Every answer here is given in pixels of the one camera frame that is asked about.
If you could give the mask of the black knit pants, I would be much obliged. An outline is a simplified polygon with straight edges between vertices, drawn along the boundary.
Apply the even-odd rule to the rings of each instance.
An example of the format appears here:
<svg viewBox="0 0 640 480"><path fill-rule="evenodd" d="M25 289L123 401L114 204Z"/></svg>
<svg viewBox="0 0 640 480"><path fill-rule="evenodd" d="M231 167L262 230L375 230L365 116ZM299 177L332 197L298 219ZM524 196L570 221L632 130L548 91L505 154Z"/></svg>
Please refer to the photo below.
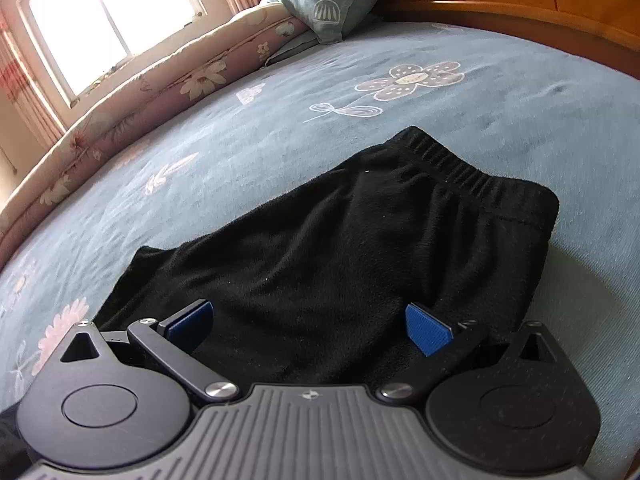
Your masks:
<svg viewBox="0 0 640 480"><path fill-rule="evenodd" d="M558 211L548 188L485 174L410 127L212 234L140 248L96 325L205 299L215 323L196 358L238 386L375 388L420 359L408 304L515 330Z"/></svg>

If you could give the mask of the light blue floral bedsheet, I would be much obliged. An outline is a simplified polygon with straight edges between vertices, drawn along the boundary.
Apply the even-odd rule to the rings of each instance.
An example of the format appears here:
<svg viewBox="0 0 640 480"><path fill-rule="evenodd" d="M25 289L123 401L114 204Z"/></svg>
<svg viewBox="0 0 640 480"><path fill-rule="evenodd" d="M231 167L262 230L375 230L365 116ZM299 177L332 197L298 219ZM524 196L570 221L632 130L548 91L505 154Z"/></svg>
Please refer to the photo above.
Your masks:
<svg viewBox="0 0 640 480"><path fill-rule="evenodd" d="M534 42L379 24L227 84L110 158L1 274L1 474L29 461L15 405L67 332L96 315L142 247L212 234L410 127L559 211L523 321L559 341L600 414L587 468L639 448L639 83ZM492 344L507 344L521 324Z"/></svg>

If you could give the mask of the pink curtain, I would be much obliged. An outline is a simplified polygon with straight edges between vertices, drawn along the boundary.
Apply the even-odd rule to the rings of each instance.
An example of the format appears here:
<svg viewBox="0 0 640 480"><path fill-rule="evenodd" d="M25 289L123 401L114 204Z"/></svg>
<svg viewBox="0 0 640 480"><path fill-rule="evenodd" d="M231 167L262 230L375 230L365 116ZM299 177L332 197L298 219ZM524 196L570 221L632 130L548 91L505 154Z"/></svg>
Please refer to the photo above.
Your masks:
<svg viewBox="0 0 640 480"><path fill-rule="evenodd" d="M4 16L1 17L1 88L44 148L48 150L58 143L65 129L24 60Z"/></svg>

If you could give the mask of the pink floral quilt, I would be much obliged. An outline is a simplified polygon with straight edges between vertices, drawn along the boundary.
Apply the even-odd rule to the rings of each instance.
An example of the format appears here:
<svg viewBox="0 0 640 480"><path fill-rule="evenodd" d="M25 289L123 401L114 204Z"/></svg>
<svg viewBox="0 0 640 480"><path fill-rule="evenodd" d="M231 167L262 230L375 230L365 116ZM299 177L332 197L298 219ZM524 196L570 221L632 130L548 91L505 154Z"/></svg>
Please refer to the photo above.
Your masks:
<svg viewBox="0 0 640 480"><path fill-rule="evenodd" d="M215 90L258 70L308 27L280 3L261 4L135 74L78 119L1 209L1 262L114 155Z"/></svg>

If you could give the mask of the bright window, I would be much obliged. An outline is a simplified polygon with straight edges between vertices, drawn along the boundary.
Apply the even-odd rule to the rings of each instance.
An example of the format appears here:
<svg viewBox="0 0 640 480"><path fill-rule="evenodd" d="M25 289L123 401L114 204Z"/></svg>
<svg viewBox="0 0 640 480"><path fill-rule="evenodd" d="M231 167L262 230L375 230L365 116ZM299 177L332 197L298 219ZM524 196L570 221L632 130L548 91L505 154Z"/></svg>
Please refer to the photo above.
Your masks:
<svg viewBox="0 0 640 480"><path fill-rule="evenodd" d="M206 14L201 0L18 0L18 8L70 107Z"/></svg>

